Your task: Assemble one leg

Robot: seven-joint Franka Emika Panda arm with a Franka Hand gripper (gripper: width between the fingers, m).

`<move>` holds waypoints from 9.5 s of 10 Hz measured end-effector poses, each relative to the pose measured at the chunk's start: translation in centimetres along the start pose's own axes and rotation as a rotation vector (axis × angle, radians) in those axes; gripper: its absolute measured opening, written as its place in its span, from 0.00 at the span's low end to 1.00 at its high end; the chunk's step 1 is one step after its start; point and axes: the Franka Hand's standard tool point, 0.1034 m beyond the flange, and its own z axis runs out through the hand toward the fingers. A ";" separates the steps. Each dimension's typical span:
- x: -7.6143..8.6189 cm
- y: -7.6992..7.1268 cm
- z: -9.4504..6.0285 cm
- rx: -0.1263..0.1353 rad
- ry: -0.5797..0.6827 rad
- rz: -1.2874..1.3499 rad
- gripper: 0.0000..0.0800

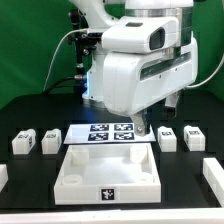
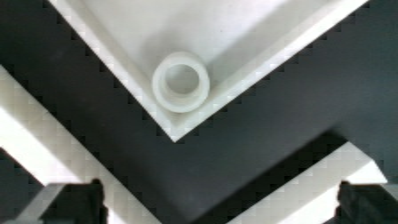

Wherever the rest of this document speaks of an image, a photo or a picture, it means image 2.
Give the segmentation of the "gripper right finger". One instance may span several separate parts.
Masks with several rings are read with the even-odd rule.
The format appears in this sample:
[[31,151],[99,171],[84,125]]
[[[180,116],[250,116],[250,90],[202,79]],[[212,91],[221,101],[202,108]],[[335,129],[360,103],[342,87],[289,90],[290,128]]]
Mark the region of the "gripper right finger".
[[331,224],[398,224],[398,184],[351,184],[338,192]]

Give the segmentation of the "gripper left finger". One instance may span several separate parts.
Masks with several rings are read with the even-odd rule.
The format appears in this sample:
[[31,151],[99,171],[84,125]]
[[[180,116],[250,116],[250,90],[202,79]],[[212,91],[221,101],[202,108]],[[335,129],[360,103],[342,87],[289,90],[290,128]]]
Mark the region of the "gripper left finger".
[[109,224],[106,189],[90,183],[52,183],[40,191],[13,224]]

